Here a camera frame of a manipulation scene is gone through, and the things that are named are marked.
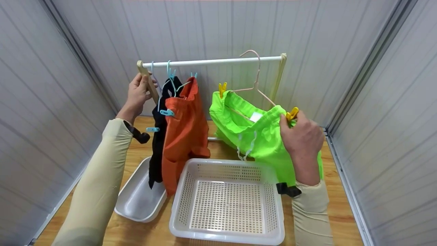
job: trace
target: black wristband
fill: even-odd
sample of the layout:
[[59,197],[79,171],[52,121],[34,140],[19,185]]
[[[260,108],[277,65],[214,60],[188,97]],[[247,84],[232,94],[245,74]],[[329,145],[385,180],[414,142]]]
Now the black wristband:
[[298,195],[302,194],[302,191],[296,186],[287,187],[287,183],[277,183],[276,189],[278,194],[285,194],[290,197],[297,197]]
[[123,123],[125,124],[126,128],[128,129],[128,131],[130,133],[132,133],[133,137],[140,143],[140,144],[145,144],[149,141],[150,139],[150,135],[147,133],[141,133],[138,129],[136,129],[135,127],[131,126],[131,124],[129,124],[129,122],[123,120]]

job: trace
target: hand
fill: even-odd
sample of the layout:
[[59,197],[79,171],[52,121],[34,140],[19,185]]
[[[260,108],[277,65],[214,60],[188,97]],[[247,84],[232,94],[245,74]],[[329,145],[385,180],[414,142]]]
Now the hand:
[[285,115],[279,122],[281,138],[290,154],[296,173],[296,180],[302,184],[315,186],[320,182],[317,154],[323,145],[323,133],[314,121],[307,119],[302,111],[297,114],[297,123],[288,127]]
[[[138,73],[129,83],[128,99],[116,118],[124,119],[133,125],[135,118],[141,114],[144,103],[152,98],[150,93],[147,94],[149,90],[146,86],[150,75],[150,72],[149,75],[143,76]],[[153,84],[158,87],[156,80],[153,80]]]

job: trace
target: neon green shorts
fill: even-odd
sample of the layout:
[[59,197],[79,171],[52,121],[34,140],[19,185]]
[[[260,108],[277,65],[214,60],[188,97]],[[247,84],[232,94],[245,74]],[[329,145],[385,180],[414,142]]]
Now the neon green shorts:
[[[293,163],[282,143],[279,119],[286,111],[276,105],[269,111],[256,108],[236,93],[225,91],[223,98],[219,92],[212,94],[212,104],[209,114],[217,126],[216,135],[229,146],[238,149],[238,153],[255,158],[257,162],[271,165],[278,181],[286,182],[288,186],[296,183]],[[321,152],[317,155],[320,178],[323,178]]]

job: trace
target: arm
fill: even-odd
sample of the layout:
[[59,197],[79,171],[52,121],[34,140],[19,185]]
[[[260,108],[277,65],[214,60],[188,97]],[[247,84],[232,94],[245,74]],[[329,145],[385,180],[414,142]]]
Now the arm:
[[126,104],[116,119],[106,125],[102,141],[76,186],[70,210],[53,245],[102,245],[117,202],[126,153],[132,139],[123,120],[133,124],[142,112],[144,102],[151,98],[146,94],[147,80],[147,76],[138,74],[129,84]]
[[302,191],[292,201],[296,245],[333,245],[327,214],[328,192],[325,182],[320,180],[317,164],[323,134],[301,111],[293,128],[288,127],[284,115],[281,115],[280,125],[282,141],[293,161],[296,186]]

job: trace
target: white metal rod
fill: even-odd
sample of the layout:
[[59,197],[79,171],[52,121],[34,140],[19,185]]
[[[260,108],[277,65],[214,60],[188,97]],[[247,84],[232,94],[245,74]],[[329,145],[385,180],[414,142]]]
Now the white metal rod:
[[[261,57],[260,60],[263,61],[280,61],[281,56],[265,56]],[[215,60],[197,60],[197,61],[170,61],[169,66],[180,67],[180,66],[195,66],[195,65],[211,65],[211,64],[229,64],[229,63],[249,63],[257,62],[258,57],[247,57],[247,58],[230,58],[230,59],[215,59]],[[152,67],[151,63],[143,63],[142,67]],[[154,62],[153,67],[167,67],[167,62]]]

